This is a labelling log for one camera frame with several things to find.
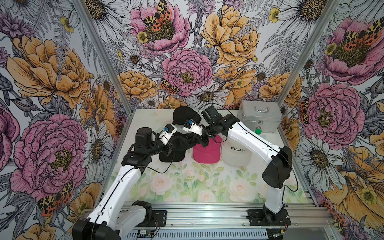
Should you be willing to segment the white Colorado cap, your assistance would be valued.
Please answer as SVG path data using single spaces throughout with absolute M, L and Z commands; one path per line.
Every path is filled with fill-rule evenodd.
M 221 157 L 229 165 L 245 167 L 251 161 L 252 152 L 239 142 L 228 139 L 222 143 Z

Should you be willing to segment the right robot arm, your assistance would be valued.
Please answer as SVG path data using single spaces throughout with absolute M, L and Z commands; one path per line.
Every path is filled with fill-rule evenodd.
M 264 211 L 274 215 L 281 213 L 284 208 L 284 185 L 293 170 L 292 150 L 259 137 L 231 113 L 223 117 L 213 106 L 203 110 L 202 116 L 208 124 L 202 130 L 202 140 L 222 134 L 264 161 L 266 168 L 262 178 L 268 186 Z

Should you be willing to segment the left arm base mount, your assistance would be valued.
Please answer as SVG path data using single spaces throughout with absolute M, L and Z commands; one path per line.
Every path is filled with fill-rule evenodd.
M 143 207 L 145 217 L 143 221 L 137 222 L 135 227 L 165 227 L 167 221 L 168 211 L 166 210 L 153 210 L 152 204 L 145 201 L 135 201 L 131 205 L 133 207 Z

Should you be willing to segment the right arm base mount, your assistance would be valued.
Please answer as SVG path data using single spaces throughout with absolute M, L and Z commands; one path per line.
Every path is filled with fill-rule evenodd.
M 273 213 L 266 206 L 263 209 L 247 210 L 247 219 L 251 226 L 290 226 L 291 219 L 285 206 L 278 213 Z

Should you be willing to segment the pink cap back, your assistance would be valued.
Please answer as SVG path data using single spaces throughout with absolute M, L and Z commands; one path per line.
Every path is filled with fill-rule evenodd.
M 193 147 L 193 158 L 199 164 L 215 164 L 221 158 L 221 145 L 223 139 L 220 135 L 209 140 L 209 145 L 203 147 L 197 144 Z

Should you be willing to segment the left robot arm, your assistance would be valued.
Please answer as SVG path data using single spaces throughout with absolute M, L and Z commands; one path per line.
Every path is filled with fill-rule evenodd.
M 136 141 L 123 157 L 122 166 L 112 186 L 100 203 L 85 220 L 75 222 L 72 236 L 75 240 L 121 240 L 138 225 L 152 221 L 152 205 L 136 201 L 131 208 L 122 207 L 134 185 L 152 161 L 152 156 L 169 154 L 172 150 L 171 137 L 177 131 L 167 124 L 163 131 L 153 135 L 148 127 L 139 128 Z

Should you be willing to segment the black cap with white logo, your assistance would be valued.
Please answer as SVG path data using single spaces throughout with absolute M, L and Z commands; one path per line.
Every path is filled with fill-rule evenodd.
M 186 151 L 165 150 L 159 153 L 159 159 L 163 163 L 177 163 L 184 160 Z

